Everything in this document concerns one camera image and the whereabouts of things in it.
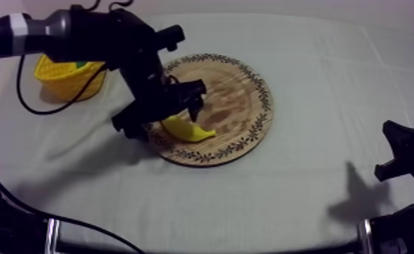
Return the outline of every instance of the wooden plate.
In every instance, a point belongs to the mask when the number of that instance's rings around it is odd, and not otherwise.
[[[165,65],[180,82],[202,79],[207,87],[197,123],[217,135],[199,143],[179,141],[161,123],[148,127],[150,146],[184,166],[216,166],[242,157],[263,139],[273,120],[265,81],[244,63],[216,54],[188,55]],[[187,110],[179,114],[189,119]]]

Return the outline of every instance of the black cable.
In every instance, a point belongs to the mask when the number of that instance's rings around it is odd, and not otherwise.
[[[79,93],[71,100],[68,101],[65,105],[57,108],[57,109],[52,109],[49,111],[38,111],[35,110],[33,108],[31,108],[24,100],[24,98],[22,97],[22,92],[21,92],[21,76],[22,76],[22,66],[24,65],[24,60],[26,59],[25,55],[21,56],[21,60],[19,61],[19,66],[18,66],[18,75],[16,77],[16,92],[18,94],[18,99],[19,102],[22,104],[22,107],[24,107],[27,111],[29,111],[30,113],[33,113],[35,115],[38,116],[47,116],[47,115],[52,115],[55,113],[59,113],[62,110],[65,110],[67,107],[71,106],[73,103],[75,103],[80,97],[81,95],[85,92],[85,90],[88,88],[88,86],[90,85],[90,83],[98,76],[98,74],[104,70],[107,69],[106,64],[103,64],[88,80],[87,83],[85,83],[84,87],[82,87],[82,89],[80,89]]]
[[[114,5],[120,5],[122,7],[128,7],[128,6],[131,6],[132,3],[134,3],[134,0],[127,0],[126,2],[113,2],[113,3],[109,4],[109,11],[113,11],[113,6]]]
[[[70,224],[74,224],[74,225],[78,225],[78,226],[83,226],[85,228],[90,228],[91,230],[95,230],[97,232],[106,234],[107,236],[110,236],[118,241],[120,241],[121,243],[129,246],[131,249],[133,249],[134,251],[136,251],[137,253],[140,254],[145,254],[144,251],[142,251],[141,249],[139,249],[136,245],[133,245],[132,243],[130,243],[129,241],[127,241],[126,239],[122,238],[121,236],[118,236],[104,228],[100,228],[98,226],[89,224],[87,222],[83,222],[80,220],[75,220],[72,218],[67,218],[67,217],[63,217],[60,215],[55,215],[52,213],[47,213],[45,211],[41,211],[38,210],[37,208],[33,208],[27,204],[25,204],[24,202],[22,202],[21,200],[19,200],[17,197],[15,197],[11,192],[9,192],[5,186],[0,182],[0,191],[13,203],[15,203],[17,206],[21,207],[24,210],[29,211],[30,213],[34,213],[35,215],[39,215],[43,218],[49,219],[49,218],[53,218],[56,220],[59,220],[61,222],[66,222],[66,223],[70,223]]]
[[[98,8],[98,6],[99,6],[100,2],[101,2],[101,0],[96,0],[96,1],[95,1],[95,4],[93,4],[93,6],[92,6],[92,7],[87,8],[87,9],[85,9],[85,10],[86,10],[86,11],[95,11],[95,10]]]

